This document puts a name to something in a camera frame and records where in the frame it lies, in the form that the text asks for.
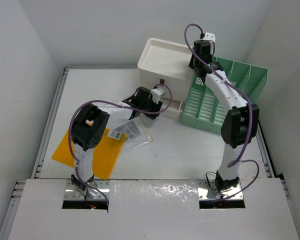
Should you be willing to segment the white three-drawer storage box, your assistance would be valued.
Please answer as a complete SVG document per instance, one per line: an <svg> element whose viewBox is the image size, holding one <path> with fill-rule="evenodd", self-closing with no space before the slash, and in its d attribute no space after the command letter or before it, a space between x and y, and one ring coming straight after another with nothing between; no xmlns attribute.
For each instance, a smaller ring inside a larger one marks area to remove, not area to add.
<svg viewBox="0 0 300 240"><path fill-rule="evenodd" d="M183 113L194 71L189 67L192 53L187 45L149 38L137 63L139 82L142 87L152 89L157 84L169 87L162 107L172 99L163 116L178 120Z"/></svg>

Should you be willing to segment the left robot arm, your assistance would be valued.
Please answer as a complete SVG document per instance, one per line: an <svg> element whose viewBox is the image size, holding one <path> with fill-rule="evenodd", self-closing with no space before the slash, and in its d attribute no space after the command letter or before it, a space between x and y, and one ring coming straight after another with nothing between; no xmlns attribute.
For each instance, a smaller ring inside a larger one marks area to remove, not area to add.
<svg viewBox="0 0 300 240"><path fill-rule="evenodd" d="M157 84L153 89L138 87L128 98L119 103L105 100L91 100L81 105L70 120L68 128L68 147L74 158L74 174L71 182L86 194L92 185L93 152L100 144L107 128L118 122L131 121L145 115L154 120L164 112L161 99L165 96L164 85Z"/></svg>

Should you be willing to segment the orange plastic folder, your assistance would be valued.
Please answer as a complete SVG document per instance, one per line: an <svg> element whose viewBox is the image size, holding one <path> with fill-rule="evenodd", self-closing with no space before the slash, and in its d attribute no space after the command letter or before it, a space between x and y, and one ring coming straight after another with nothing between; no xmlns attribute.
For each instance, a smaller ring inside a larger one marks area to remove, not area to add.
<svg viewBox="0 0 300 240"><path fill-rule="evenodd" d="M126 141L126 134L122 133L119 140L108 137L109 129L107 128L102 136L98 146L94 148L92 170L95 177L107 180L109 179L121 149ZM54 151L52 160L67 165L75 166L75 160L72 157L68 144L68 131L66 131L60 144Z"/></svg>

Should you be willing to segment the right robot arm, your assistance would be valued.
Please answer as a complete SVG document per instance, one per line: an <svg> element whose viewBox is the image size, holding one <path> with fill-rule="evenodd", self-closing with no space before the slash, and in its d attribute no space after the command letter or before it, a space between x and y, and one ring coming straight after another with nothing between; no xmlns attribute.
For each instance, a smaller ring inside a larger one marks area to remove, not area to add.
<svg viewBox="0 0 300 240"><path fill-rule="evenodd" d="M222 65L213 61L211 45L211 40L196 40L191 48L189 66L214 93L226 112L220 130L224 141L223 157L214 180L216 190L222 192L239 183L241 159L256 135L260 110L243 91L228 80Z"/></svg>

